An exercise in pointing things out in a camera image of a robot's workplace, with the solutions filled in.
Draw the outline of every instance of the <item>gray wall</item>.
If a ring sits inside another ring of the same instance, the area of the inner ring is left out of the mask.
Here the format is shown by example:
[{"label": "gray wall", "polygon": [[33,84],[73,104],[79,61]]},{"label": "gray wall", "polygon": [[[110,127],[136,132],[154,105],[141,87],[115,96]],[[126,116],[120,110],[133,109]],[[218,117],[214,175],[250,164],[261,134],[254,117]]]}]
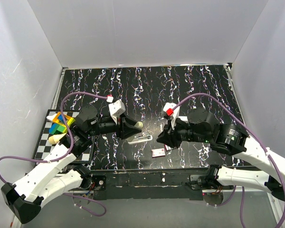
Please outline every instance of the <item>gray wall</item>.
[{"label": "gray wall", "polygon": [[69,68],[233,62],[268,0],[28,0]]},{"label": "gray wall", "polygon": [[246,124],[285,157],[285,0],[269,0],[232,69]]},{"label": "gray wall", "polygon": [[[32,156],[61,69],[28,2],[0,0],[0,157]],[[14,182],[31,166],[5,160],[0,171]],[[0,228],[12,219],[0,191]]]}]

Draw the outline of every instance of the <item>floor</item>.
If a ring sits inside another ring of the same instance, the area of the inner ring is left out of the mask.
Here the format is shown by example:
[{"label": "floor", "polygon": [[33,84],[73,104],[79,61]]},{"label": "floor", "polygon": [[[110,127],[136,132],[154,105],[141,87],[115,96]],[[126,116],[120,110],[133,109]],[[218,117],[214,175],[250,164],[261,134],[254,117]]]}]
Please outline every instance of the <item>floor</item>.
[{"label": "floor", "polygon": [[[75,91],[112,95],[122,99],[126,106],[125,113],[144,122],[143,132],[153,135],[153,141],[135,145],[117,140],[115,134],[100,135],[92,163],[94,169],[198,168],[210,164],[245,164],[211,151],[207,144],[193,142],[183,142],[179,149],[167,152],[166,156],[152,158],[151,149],[163,148],[155,140],[165,123],[160,114],[166,102],[178,103],[189,94],[203,92],[217,98],[241,119],[223,65],[68,69],[65,71],[58,104],[64,96]],[[80,95],[71,97],[64,109],[80,110],[87,103],[94,105],[102,114],[108,113],[106,102]],[[192,99],[184,104],[180,108],[180,115],[186,115],[195,107],[213,112],[222,123],[235,123],[215,102],[206,97]]]},{"label": "floor", "polygon": [[[241,192],[225,206],[213,208],[203,201],[188,199],[110,199],[103,203],[108,211],[103,217],[74,207],[71,197],[59,196],[49,202],[37,217],[23,228],[241,228],[239,208]],[[90,203],[89,209],[102,213]],[[276,225],[267,193],[246,192],[243,218],[246,227],[269,228]]]}]

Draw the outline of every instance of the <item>black and white checkered board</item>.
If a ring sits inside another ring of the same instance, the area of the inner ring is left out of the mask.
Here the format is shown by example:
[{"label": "black and white checkered board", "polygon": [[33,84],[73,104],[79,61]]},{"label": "black and white checkered board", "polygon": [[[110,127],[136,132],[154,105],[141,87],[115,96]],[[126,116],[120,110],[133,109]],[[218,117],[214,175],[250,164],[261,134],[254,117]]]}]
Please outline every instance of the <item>black and white checkered board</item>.
[{"label": "black and white checkered board", "polygon": [[[54,115],[57,112],[59,111],[49,109],[47,111],[47,116]],[[79,114],[79,112],[64,111],[64,114],[75,118]],[[51,126],[52,126],[52,122],[48,121],[47,118],[45,118],[43,127],[40,132],[40,136],[39,136],[39,139],[38,139],[35,151],[34,151],[33,159],[42,160],[54,149],[55,145],[50,144],[48,141],[48,138],[52,136],[48,132]],[[84,151],[75,161],[72,162],[72,164],[90,164],[92,162],[92,156],[93,156],[92,154],[93,145],[94,144],[92,144],[92,146],[90,146],[86,151]]]}]

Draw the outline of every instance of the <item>colorful block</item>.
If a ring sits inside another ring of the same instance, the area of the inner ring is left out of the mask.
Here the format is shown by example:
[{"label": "colorful block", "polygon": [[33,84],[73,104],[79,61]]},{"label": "colorful block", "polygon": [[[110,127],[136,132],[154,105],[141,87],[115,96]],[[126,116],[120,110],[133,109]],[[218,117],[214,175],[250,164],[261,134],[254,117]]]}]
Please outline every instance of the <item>colorful block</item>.
[{"label": "colorful block", "polygon": [[72,123],[74,123],[74,122],[75,122],[75,119],[71,117],[71,118],[69,119],[69,121],[67,122],[67,125],[68,125],[68,126],[71,126]]},{"label": "colorful block", "polygon": [[57,118],[60,122],[63,122],[62,115],[60,114]]},{"label": "colorful block", "polygon": [[53,125],[51,126],[51,128],[49,129],[48,132],[49,132],[50,134],[57,134],[56,132],[57,132],[57,129],[58,129],[59,126],[60,126],[60,125],[57,124],[57,123],[53,124]]},{"label": "colorful block", "polygon": [[65,125],[59,125],[59,127],[57,128],[57,132],[56,134],[63,134],[63,133],[66,133],[67,132],[67,128]]}]

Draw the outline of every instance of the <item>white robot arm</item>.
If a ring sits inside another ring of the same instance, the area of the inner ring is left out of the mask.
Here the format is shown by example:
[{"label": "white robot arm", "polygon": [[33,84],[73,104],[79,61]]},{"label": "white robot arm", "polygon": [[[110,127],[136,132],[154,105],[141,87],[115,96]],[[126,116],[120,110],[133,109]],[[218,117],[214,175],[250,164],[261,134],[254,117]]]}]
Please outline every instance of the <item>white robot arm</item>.
[{"label": "white robot arm", "polygon": [[141,133],[142,123],[124,114],[124,104],[120,100],[110,103],[109,110],[110,116],[100,117],[94,106],[83,107],[70,126],[74,138],[70,154],[53,161],[65,155],[70,148],[71,140],[66,134],[44,159],[48,162],[38,164],[15,183],[7,182],[3,185],[1,192],[4,200],[22,224],[31,221],[44,205],[57,196],[71,189],[79,187],[85,189],[91,185],[93,181],[91,171],[83,165],[78,165],[62,177],[55,178],[55,176],[91,146],[92,136],[116,133],[117,138],[127,139]]},{"label": "white robot arm", "polygon": [[219,165],[210,165],[207,176],[191,176],[189,185],[193,189],[218,189],[220,186],[244,186],[271,193],[285,200],[277,172],[268,158],[275,161],[285,182],[285,158],[260,144],[241,127],[220,124],[214,114],[197,108],[188,116],[178,117],[179,110],[173,112],[176,104],[167,103],[164,111],[168,123],[157,138],[157,142],[171,148],[178,148],[182,141],[209,143],[219,153],[249,162],[259,171],[240,170]]}]

